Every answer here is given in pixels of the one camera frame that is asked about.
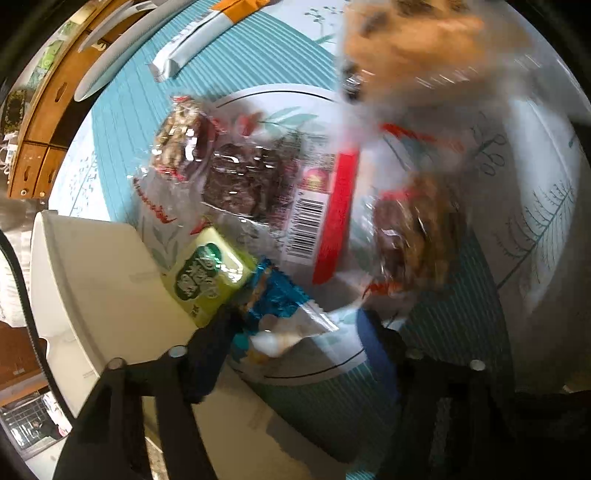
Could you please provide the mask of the green tea snack packet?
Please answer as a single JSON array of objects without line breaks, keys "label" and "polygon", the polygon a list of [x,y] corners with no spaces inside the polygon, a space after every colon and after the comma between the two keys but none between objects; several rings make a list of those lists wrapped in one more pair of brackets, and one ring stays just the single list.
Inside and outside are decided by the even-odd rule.
[{"label": "green tea snack packet", "polygon": [[197,234],[163,284],[197,328],[206,326],[217,309],[242,289],[256,270],[256,259],[236,249],[209,226]]}]

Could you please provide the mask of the blue white snack packet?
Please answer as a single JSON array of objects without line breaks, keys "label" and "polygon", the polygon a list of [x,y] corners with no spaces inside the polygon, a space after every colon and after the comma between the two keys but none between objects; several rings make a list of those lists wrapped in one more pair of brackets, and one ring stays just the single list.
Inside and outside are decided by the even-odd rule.
[{"label": "blue white snack packet", "polygon": [[267,258],[259,261],[235,301],[243,327],[232,340],[230,358],[242,370],[280,358],[304,339],[339,330],[322,307]]}]

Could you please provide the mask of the small nut cluster packet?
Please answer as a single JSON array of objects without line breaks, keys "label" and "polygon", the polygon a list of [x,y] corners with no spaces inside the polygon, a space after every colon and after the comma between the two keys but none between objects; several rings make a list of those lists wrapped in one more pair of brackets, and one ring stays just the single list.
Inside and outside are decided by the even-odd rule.
[{"label": "small nut cluster packet", "polygon": [[211,105],[189,95],[174,95],[168,114],[157,128],[146,164],[131,177],[139,204],[163,224],[176,222],[191,184],[211,159],[218,128]]}]

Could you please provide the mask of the clear packet dark brownie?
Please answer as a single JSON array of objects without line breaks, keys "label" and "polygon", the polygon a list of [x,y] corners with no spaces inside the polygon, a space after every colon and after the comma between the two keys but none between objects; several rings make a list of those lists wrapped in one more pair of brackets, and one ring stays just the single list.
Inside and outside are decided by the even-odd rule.
[{"label": "clear packet dark brownie", "polygon": [[290,127],[242,114],[212,154],[201,199],[246,251],[322,285],[345,248],[359,161],[358,146],[315,118]]}]

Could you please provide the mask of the clear bag brown pastry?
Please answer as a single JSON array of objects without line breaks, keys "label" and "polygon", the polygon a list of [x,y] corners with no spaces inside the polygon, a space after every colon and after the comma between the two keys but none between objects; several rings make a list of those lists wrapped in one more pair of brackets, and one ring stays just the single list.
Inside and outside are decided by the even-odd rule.
[{"label": "clear bag brown pastry", "polygon": [[537,68],[530,36],[503,1],[353,1],[339,43],[349,105],[433,105]]}]

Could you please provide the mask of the white plastic organizer bin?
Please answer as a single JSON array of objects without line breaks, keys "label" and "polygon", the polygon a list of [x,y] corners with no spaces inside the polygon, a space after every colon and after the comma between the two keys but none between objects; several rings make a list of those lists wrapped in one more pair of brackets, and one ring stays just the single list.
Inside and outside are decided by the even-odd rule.
[{"label": "white plastic organizer bin", "polygon": [[156,359],[195,330],[135,229],[123,223],[37,214],[30,291],[50,371],[72,414],[111,359]]}]

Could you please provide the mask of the white tree-print tablecloth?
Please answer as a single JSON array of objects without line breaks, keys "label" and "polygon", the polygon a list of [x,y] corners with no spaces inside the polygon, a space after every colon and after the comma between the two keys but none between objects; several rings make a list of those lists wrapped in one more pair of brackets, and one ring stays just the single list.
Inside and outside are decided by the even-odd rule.
[{"label": "white tree-print tablecloth", "polygon": [[[504,312],[513,371],[523,386],[554,387],[580,350],[584,269],[590,242],[590,168],[567,117],[544,93],[572,108],[589,101],[549,43],[538,13],[506,3],[533,42],[538,66],[506,107],[482,105],[470,120],[473,233]],[[49,206],[63,216],[113,221],[105,205],[91,110],[57,176]]]}]

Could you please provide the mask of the wooden desk with drawers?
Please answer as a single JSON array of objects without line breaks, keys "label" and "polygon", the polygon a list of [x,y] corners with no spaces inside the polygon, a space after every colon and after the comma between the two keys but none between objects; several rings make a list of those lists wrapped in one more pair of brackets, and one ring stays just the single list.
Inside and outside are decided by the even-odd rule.
[{"label": "wooden desk with drawers", "polygon": [[1,172],[18,200],[45,200],[97,93],[77,89],[94,64],[146,10],[138,1],[89,1],[53,35],[8,96]]}]

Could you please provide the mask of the white orange snack bar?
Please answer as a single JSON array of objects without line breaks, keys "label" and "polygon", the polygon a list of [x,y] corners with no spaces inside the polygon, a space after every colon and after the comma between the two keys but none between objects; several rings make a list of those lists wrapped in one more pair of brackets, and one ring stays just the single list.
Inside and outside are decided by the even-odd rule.
[{"label": "white orange snack bar", "polygon": [[153,79],[161,83],[175,77],[197,53],[217,37],[269,4],[270,0],[218,1],[199,18],[187,24],[157,52],[148,65]]}]

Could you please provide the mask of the white office chair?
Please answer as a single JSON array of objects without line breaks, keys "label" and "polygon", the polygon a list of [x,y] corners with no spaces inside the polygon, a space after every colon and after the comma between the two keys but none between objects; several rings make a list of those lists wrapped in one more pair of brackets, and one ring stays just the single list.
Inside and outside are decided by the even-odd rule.
[{"label": "white office chair", "polygon": [[133,54],[172,17],[192,4],[189,0],[126,1],[107,16],[83,41],[78,52],[90,48],[106,33],[137,13],[146,12],[141,19],[123,32],[93,63],[80,80],[74,101],[82,102],[108,85]]}]

